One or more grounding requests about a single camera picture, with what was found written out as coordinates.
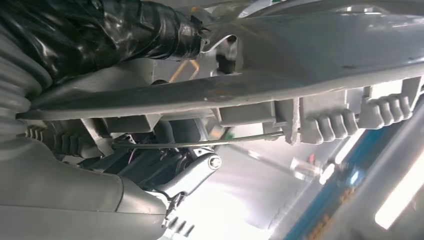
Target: bolt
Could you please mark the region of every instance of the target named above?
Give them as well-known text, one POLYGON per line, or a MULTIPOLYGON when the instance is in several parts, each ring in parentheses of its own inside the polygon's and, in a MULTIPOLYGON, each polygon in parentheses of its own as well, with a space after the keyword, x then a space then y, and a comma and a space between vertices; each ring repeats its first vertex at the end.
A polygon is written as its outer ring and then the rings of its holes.
POLYGON ((213 170, 219 169, 222 164, 223 164, 223 161, 219 157, 214 156, 211 159, 209 159, 209 167, 213 170))

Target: metal rod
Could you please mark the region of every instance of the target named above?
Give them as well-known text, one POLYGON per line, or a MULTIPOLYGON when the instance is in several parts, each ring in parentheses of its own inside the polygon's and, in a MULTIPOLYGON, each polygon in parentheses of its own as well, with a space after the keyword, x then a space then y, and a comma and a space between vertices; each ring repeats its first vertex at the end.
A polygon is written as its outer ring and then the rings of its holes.
POLYGON ((204 146, 217 146, 226 144, 235 144, 241 142, 249 142, 256 140, 263 140, 268 137, 281 137, 284 136, 282 131, 265 133, 253 136, 243 136, 233 139, 222 139, 213 141, 198 141, 198 142, 184 142, 184 143, 169 143, 169 144, 132 144, 132 143, 115 143, 112 145, 114 149, 172 149, 172 148, 190 148, 190 147, 204 147, 204 146))

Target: wrapped hose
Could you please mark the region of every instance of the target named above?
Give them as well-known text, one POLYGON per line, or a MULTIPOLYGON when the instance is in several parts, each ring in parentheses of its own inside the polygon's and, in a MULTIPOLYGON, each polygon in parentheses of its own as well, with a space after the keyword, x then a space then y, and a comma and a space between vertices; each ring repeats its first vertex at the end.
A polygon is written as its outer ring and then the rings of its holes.
POLYGON ((0 25, 54 83, 134 58, 195 58, 202 23, 140 0, 1 0, 0 25))

